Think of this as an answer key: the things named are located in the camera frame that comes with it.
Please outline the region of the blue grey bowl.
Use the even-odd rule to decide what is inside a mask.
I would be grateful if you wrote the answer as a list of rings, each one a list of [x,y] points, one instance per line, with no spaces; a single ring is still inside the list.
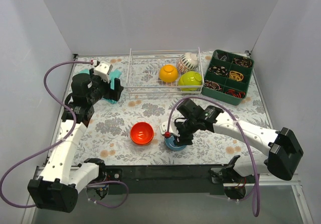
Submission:
[[[175,145],[175,140],[177,139],[176,136],[171,135],[169,138],[165,138],[165,145],[171,149],[172,151],[181,151],[186,148],[186,145],[177,146]]]

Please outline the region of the lime green bowl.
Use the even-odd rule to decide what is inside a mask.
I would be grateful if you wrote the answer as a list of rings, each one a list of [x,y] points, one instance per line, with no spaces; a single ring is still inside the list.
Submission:
[[[178,81],[178,86],[201,86],[202,76],[195,71],[184,73]]]

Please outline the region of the red orange bowl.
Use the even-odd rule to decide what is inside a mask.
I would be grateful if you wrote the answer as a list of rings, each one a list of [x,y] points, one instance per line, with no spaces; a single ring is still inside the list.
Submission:
[[[154,130],[149,123],[138,122],[132,126],[130,138],[138,146],[148,145],[154,138]]]

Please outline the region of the yellow orange bowl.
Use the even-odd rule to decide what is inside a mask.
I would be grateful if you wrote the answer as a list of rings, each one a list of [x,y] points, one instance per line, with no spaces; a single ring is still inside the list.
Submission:
[[[175,82],[178,77],[178,70],[173,65],[164,65],[159,71],[160,80],[166,83]]]

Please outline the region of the white pink bowl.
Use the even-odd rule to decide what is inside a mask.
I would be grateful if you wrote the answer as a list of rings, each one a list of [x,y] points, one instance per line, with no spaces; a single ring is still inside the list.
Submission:
[[[180,60],[188,71],[194,71],[199,65],[199,59],[196,53],[187,52],[180,57]]]

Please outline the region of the blue patterned bowl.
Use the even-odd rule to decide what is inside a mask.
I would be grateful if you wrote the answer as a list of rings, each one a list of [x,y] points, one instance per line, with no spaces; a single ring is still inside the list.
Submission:
[[[179,73],[184,74],[188,71],[188,69],[185,67],[185,65],[181,62],[181,60],[178,60],[176,64],[177,70]]]

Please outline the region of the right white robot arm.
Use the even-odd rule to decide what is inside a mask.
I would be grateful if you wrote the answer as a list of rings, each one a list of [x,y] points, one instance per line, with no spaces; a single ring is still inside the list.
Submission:
[[[290,181],[303,157],[303,149],[291,129],[262,128],[236,119],[217,103],[202,108],[190,98],[181,99],[174,108],[183,115],[183,122],[167,121],[164,136],[170,139],[171,148],[192,145],[193,134],[200,130],[231,137],[260,152],[233,157],[221,171],[222,179],[236,183],[249,175],[270,173]]]

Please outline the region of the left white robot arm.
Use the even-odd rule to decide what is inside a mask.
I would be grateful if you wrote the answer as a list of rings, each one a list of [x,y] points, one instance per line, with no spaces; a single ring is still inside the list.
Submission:
[[[94,114],[93,106],[103,98],[118,101],[123,91],[118,78],[106,82],[92,73],[74,75],[71,88],[59,131],[62,143],[53,148],[38,179],[30,180],[27,187],[37,208],[67,213],[75,208],[78,194],[87,184],[92,181],[100,184],[106,180],[104,161],[98,158],[86,159],[73,173],[70,169]]]

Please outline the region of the teal cloth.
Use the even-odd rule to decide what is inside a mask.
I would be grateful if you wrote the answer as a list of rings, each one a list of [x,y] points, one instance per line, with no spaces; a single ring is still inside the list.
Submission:
[[[86,73],[86,74],[90,74],[90,75],[93,75],[92,73],[92,70],[83,70],[81,71],[80,73]],[[110,74],[109,74],[109,77],[110,77],[110,82],[109,84],[111,84],[111,82],[114,80],[114,78],[120,78],[121,76],[121,72],[119,70],[115,70],[115,71],[112,71]],[[109,95],[108,96],[105,96],[103,97],[102,99],[108,101],[110,104],[116,104],[117,101],[114,101],[114,100],[111,100],[110,99],[110,92],[109,92]]]

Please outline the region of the floral table mat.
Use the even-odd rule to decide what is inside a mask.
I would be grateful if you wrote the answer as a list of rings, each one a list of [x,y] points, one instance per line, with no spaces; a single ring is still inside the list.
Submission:
[[[204,131],[195,133],[192,145],[181,151],[170,150],[159,126],[168,118],[180,116],[178,111],[172,111],[172,107],[183,95],[130,95],[125,88],[129,56],[109,56],[103,60],[121,72],[124,91],[116,104],[101,100],[94,106],[95,113],[78,145],[74,165],[87,158],[103,159],[107,165],[226,164],[235,155],[248,155],[244,143]],[[154,130],[153,140],[142,147],[130,138],[130,130],[138,122],[149,123]]]

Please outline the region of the green compartment organizer tray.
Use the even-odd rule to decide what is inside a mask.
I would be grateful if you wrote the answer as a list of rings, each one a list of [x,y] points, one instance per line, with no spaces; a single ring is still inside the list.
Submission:
[[[205,72],[202,95],[239,105],[245,99],[254,61],[224,50],[215,50]]]

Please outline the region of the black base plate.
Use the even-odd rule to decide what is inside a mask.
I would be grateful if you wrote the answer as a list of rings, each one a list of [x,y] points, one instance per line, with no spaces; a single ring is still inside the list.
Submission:
[[[225,165],[118,165],[105,166],[106,181],[121,181],[130,194],[209,193],[223,195],[223,185],[216,173]]]

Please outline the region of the aluminium frame rail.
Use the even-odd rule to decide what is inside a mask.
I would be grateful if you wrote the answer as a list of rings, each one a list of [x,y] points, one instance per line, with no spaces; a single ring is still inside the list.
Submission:
[[[23,223],[312,223],[300,178],[260,177],[261,209],[252,214],[252,201],[236,202],[225,194],[129,194],[119,208],[94,204],[94,189],[83,190],[71,213],[32,208]]]

